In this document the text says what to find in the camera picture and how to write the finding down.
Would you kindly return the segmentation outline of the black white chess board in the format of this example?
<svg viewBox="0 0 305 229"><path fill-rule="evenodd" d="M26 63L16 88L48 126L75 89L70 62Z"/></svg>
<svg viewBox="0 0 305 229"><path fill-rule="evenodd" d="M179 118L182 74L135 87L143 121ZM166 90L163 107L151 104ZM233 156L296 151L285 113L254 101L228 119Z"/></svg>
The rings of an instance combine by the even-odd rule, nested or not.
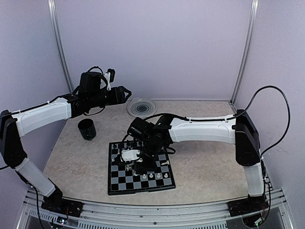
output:
<svg viewBox="0 0 305 229"><path fill-rule="evenodd" d="M145 171L142 163L124 163L121 152L129 149L140 150L139 141L109 143L108 195L128 195L140 192L155 192L175 189L175 181L167 150L163 149L153 161L152 169Z"/></svg>

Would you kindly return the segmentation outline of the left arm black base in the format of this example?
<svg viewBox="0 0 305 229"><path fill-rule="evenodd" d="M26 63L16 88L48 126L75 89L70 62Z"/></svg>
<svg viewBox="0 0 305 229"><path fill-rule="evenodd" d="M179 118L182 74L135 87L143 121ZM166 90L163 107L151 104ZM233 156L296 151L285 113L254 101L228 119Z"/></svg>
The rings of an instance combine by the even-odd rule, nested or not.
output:
<svg viewBox="0 0 305 229"><path fill-rule="evenodd" d="M62 197L62 192L60 190L55 190L49 197L43 197L41 208L66 216L79 218L81 216L83 203L65 199Z"/></svg>

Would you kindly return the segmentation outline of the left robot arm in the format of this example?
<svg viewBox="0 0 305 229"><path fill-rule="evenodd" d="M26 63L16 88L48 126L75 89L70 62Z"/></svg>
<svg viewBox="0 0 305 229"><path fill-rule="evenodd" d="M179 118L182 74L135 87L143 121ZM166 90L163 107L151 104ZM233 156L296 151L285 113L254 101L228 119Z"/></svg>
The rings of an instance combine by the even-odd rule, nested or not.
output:
<svg viewBox="0 0 305 229"><path fill-rule="evenodd" d="M61 191L41 171L26 153L23 143L27 135L34 136L48 126L88 114L92 108L105 108L127 102L132 92L124 86L111 89L81 90L59 95L51 101L24 110L2 111L0 115L0 153L7 167L36 188L56 212L62 212L67 202Z"/></svg>

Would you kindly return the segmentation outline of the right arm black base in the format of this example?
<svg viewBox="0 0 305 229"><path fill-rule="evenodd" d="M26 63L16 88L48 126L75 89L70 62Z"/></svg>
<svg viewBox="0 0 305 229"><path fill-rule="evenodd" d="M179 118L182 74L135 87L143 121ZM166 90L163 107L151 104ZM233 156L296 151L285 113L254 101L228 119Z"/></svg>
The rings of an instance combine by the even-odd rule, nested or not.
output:
<svg viewBox="0 0 305 229"><path fill-rule="evenodd" d="M261 196L252 197L248 195L246 198L240 200L229 201L227 206L230 216L235 217L263 210L264 208L268 208L269 204L264 192Z"/></svg>

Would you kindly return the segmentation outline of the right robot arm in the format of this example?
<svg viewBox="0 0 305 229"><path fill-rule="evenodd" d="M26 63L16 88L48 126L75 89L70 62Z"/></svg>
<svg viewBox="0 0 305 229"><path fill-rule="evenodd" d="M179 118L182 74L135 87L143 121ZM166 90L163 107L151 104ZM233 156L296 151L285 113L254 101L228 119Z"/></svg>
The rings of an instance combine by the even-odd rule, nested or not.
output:
<svg viewBox="0 0 305 229"><path fill-rule="evenodd" d="M140 158L144 170L153 166L153 160L162 148L185 141L212 141L233 144L235 159L244 169L249 197L244 208L255 211L264 195L263 166L258 131L245 110L221 117L193 118L176 114L157 114L153 124L147 118L135 118L127 134L141 141Z"/></svg>

